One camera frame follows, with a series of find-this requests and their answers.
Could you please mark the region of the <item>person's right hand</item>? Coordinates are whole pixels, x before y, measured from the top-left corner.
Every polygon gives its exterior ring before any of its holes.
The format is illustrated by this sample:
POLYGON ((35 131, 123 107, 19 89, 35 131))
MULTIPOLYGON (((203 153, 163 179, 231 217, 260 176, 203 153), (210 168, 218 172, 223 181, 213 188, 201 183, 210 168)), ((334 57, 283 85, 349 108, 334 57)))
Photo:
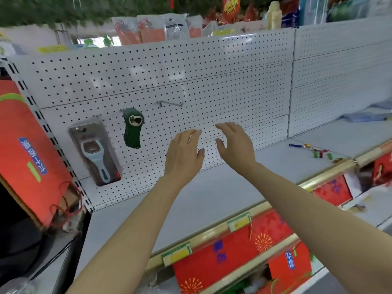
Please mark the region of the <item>person's right hand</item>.
POLYGON ((251 139, 244 129, 234 122, 218 123, 216 128, 226 137, 227 153, 220 156, 238 174, 245 176, 256 164, 254 148, 251 139))

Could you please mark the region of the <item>person's left hand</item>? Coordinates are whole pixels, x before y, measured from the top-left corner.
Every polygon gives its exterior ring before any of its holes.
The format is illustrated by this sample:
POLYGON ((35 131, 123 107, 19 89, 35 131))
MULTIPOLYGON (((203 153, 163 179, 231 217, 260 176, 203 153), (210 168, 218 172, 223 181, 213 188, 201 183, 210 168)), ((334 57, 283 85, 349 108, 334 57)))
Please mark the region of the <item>person's left hand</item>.
POLYGON ((196 163, 201 133, 200 129, 185 130, 177 133, 170 142, 166 153, 164 177, 179 188, 187 185, 203 166, 196 163))

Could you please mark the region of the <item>person's right forearm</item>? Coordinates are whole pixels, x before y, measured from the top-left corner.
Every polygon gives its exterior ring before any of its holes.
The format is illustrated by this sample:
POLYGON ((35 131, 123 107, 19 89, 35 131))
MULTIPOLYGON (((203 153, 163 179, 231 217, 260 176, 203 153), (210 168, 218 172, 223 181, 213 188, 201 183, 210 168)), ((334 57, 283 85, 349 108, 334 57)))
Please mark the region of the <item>person's right forearm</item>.
POLYGON ((351 294, 392 294, 392 237, 257 162, 238 171, 351 294))

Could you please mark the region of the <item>person's left forearm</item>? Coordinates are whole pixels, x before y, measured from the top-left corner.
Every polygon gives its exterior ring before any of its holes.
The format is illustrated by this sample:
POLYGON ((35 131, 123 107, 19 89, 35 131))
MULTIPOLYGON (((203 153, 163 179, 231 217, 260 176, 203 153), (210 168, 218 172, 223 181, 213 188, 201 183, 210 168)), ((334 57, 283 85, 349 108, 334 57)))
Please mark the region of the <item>person's left forearm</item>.
POLYGON ((66 294, 134 294, 176 197, 189 181, 163 175, 66 294))

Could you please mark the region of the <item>white metal shelf board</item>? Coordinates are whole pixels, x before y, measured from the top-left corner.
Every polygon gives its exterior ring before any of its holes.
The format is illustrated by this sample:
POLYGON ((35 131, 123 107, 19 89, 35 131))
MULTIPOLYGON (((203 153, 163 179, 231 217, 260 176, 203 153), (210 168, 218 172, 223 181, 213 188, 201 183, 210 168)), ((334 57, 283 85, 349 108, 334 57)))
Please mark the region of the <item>white metal shelf board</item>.
POLYGON ((281 108, 278 104, 267 107, 265 103, 191 105, 188 101, 182 107, 149 104, 137 108, 145 117, 141 148, 130 149, 122 137, 125 124, 121 110, 128 107, 131 105, 115 107, 110 102, 92 113, 93 116, 101 115, 123 168, 120 181, 103 187, 97 187, 90 178, 81 180, 94 211, 76 276, 163 175, 169 142, 179 131, 202 130, 198 148, 205 149, 205 158, 201 172, 175 200, 153 253, 263 199, 219 156, 215 140, 226 139, 215 127, 216 123, 234 121, 240 124, 252 140, 256 160, 294 183, 332 166, 332 162, 326 158, 311 158, 309 151, 291 148, 289 143, 309 143, 331 150, 337 156, 355 158, 392 138, 392 121, 350 123, 339 119, 344 112, 338 112, 326 125, 311 125, 310 133, 307 131, 311 123, 301 118, 300 134, 294 133, 293 138, 287 139, 287 135, 291 135, 288 131, 294 127, 289 124, 289 104, 281 108))

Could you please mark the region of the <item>wide white pegboard panel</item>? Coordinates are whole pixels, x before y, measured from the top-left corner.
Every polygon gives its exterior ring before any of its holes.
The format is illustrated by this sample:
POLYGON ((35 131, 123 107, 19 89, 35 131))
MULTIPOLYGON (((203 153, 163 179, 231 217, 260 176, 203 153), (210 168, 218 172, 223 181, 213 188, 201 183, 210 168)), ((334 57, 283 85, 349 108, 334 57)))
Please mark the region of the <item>wide white pegboard panel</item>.
POLYGON ((81 181, 92 177, 68 128, 93 117, 103 104, 135 109, 160 100, 281 108, 290 104, 294 34, 286 29, 8 60, 16 65, 81 181))

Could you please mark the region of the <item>green yellow price tag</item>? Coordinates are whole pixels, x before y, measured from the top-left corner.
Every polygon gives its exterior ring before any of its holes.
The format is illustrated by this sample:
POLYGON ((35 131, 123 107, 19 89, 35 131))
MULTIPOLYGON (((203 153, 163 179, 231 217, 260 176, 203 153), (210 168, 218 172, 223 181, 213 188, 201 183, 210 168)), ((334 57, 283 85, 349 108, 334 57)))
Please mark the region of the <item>green yellow price tag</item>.
POLYGON ((228 229, 231 233, 252 223, 250 212, 245 212, 227 221, 228 229))
POLYGON ((190 242, 185 242, 161 254, 165 267, 168 267, 193 253, 190 242))

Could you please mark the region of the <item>red firework print box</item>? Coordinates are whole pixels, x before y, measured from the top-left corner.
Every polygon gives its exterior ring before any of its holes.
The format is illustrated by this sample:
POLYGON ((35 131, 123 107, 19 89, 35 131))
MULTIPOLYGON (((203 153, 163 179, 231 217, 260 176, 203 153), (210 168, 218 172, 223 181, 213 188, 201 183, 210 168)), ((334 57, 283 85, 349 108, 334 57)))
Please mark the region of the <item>red firework print box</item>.
POLYGON ((287 222, 274 209, 252 218, 251 241, 258 254, 269 250, 293 233, 287 222))

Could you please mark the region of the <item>grey glove packet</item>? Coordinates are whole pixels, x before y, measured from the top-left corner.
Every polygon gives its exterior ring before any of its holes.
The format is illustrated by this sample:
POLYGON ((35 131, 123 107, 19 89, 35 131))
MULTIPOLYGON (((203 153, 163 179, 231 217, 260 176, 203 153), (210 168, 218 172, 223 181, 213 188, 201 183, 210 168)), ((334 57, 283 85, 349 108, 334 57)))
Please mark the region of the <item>grey glove packet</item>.
POLYGON ((162 14, 164 21, 165 40, 185 40, 190 39, 189 28, 186 21, 186 14, 162 14))

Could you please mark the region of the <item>narrow white pegboard panel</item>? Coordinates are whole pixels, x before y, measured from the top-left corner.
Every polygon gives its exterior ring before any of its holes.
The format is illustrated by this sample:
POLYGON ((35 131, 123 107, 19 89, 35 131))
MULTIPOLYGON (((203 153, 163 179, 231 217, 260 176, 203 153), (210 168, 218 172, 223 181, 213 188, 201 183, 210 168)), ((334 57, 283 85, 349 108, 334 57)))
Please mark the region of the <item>narrow white pegboard panel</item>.
POLYGON ((288 137, 392 97, 392 15, 295 30, 288 137))

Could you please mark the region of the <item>yellow plastic bottle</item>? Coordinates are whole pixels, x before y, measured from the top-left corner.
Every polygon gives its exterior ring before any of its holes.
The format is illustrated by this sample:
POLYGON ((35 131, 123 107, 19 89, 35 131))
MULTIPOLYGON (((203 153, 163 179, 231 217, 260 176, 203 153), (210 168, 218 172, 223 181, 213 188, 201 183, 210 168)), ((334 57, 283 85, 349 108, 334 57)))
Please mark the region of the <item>yellow plastic bottle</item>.
POLYGON ((282 10, 278 1, 272 1, 266 14, 267 29, 278 30, 282 27, 282 10))

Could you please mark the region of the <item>red box with blue label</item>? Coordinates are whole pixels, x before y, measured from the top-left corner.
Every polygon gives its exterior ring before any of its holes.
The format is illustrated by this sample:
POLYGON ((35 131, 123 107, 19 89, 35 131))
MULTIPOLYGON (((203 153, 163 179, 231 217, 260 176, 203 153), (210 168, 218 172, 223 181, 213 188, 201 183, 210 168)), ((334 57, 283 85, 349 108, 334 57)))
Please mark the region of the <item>red box with blue label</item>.
POLYGON ((268 294, 290 294, 312 275, 311 254, 303 242, 269 260, 272 281, 268 294))

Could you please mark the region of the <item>slotted white shelf upright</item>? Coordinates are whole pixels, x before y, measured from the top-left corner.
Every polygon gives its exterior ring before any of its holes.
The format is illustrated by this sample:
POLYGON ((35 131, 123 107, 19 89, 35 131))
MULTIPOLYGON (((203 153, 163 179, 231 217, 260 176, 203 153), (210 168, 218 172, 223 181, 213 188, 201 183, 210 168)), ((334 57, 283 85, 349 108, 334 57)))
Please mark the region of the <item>slotted white shelf upright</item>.
POLYGON ((43 115, 41 109, 38 107, 37 102, 35 101, 32 93, 28 89, 25 81, 22 79, 22 76, 20 75, 16 65, 7 59, 0 59, 0 67, 5 68, 7 73, 11 77, 11 79, 16 83, 22 97, 27 101, 27 106, 34 114, 34 117, 37 119, 38 123, 45 131, 46 136, 51 140, 51 143, 56 148, 58 155, 61 157, 64 164, 66 165, 66 168, 72 177, 72 182, 80 190, 82 202, 84 204, 84 210, 91 214, 95 210, 91 204, 91 201, 89 200, 88 196, 86 195, 79 178, 77 177, 74 169, 72 168, 70 162, 68 161, 68 159, 67 159, 63 149, 61 148, 58 140, 56 139, 51 127, 49 126, 46 119, 44 118, 44 115, 43 115))

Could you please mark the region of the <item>red paper gift bag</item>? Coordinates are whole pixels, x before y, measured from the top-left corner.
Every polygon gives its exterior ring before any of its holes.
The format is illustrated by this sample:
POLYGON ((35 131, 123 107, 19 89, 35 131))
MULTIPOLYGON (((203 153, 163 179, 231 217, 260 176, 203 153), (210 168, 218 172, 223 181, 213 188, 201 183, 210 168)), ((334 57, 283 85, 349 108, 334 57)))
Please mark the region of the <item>red paper gift bag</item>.
POLYGON ((40 229, 65 228, 81 193, 12 80, 0 79, 0 183, 40 229))

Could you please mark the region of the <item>black cart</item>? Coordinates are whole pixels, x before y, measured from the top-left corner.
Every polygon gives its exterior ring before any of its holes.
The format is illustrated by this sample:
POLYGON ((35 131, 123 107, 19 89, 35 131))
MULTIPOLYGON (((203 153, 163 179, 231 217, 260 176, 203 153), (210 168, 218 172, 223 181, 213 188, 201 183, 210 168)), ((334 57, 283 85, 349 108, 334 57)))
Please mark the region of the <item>black cart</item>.
POLYGON ((41 231, 5 187, 0 187, 0 288, 8 282, 25 283, 26 278, 48 256, 56 236, 41 231))

